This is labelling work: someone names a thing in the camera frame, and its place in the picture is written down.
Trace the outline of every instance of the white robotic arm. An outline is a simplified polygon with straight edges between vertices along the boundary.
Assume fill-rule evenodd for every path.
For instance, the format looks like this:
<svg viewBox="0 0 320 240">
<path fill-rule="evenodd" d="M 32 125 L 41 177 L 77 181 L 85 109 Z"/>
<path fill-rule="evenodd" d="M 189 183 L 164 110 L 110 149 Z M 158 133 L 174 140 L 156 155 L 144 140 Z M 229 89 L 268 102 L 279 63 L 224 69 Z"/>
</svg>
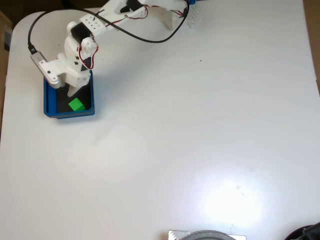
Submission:
<svg viewBox="0 0 320 240">
<path fill-rule="evenodd" d="M 109 0 L 95 15 L 84 10 L 90 13 L 81 17 L 80 23 L 72 21 L 67 25 L 64 53 L 60 53 L 57 59 L 47 61 L 29 42 L 31 58 L 53 88 L 69 84 L 67 95 L 71 97 L 89 83 L 90 69 L 94 67 L 94 56 L 99 49 L 95 39 L 125 21 L 146 18 L 148 7 L 161 7 L 167 12 L 170 11 L 173 14 L 169 15 L 171 18 L 169 21 L 177 22 L 181 17 L 185 20 L 189 11 L 189 1 Z"/>
</svg>

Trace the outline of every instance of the blue tray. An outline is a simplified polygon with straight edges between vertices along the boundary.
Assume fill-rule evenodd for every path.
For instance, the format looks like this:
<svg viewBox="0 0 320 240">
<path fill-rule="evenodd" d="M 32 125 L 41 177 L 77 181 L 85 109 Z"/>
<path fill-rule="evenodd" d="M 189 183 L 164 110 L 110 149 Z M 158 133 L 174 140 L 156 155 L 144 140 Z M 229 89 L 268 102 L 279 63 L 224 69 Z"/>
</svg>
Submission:
<svg viewBox="0 0 320 240">
<path fill-rule="evenodd" d="M 83 116 L 92 116 L 95 114 L 94 81 L 93 73 L 86 86 L 80 88 L 72 97 L 67 96 L 69 85 L 58 89 L 53 88 L 44 78 L 43 86 L 43 112 L 50 118 L 68 119 Z M 78 98 L 85 106 L 83 111 L 73 111 L 69 103 Z"/>
</svg>

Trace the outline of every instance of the white table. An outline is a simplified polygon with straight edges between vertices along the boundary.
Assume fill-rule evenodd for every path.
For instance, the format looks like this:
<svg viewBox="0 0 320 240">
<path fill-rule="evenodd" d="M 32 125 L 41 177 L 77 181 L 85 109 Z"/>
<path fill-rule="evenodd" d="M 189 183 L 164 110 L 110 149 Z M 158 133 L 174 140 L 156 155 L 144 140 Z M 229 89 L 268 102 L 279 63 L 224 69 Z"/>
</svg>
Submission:
<svg viewBox="0 0 320 240">
<path fill-rule="evenodd" d="M 0 239 L 151 240 L 203 229 L 284 239 L 320 221 L 320 97 L 301 0 L 200 2 L 164 44 L 98 39 L 96 114 L 43 114 L 43 77 L 14 29 L 0 145 Z M 34 28 L 63 51 L 60 11 Z M 123 25 L 170 32 L 153 14 Z"/>
</svg>

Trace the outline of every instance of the green cube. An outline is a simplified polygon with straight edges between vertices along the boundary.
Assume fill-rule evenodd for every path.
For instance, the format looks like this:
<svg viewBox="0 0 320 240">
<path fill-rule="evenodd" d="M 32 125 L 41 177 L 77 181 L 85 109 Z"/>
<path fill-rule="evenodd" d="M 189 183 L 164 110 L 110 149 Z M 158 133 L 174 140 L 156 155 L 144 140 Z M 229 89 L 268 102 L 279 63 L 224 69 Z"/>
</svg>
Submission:
<svg viewBox="0 0 320 240">
<path fill-rule="evenodd" d="M 80 102 L 80 100 L 76 97 L 71 102 L 69 102 L 69 106 L 72 108 L 73 111 L 83 111 L 86 107 Z"/>
</svg>

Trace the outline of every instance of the cardboard box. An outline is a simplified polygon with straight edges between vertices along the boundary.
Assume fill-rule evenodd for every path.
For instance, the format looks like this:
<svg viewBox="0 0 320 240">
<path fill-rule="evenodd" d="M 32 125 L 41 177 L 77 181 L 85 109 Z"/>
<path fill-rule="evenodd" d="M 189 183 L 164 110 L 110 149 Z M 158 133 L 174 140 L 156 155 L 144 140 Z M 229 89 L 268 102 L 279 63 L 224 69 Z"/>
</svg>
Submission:
<svg viewBox="0 0 320 240">
<path fill-rule="evenodd" d="M 2 12 L 0 12 L 0 132 L 4 113 L 5 87 L 11 34 L 12 22 Z"/>
<path fill-rule="evenodd" d="M 320 93 L 320 0 L 303 0 L 316 83 Z"/>
</svg>

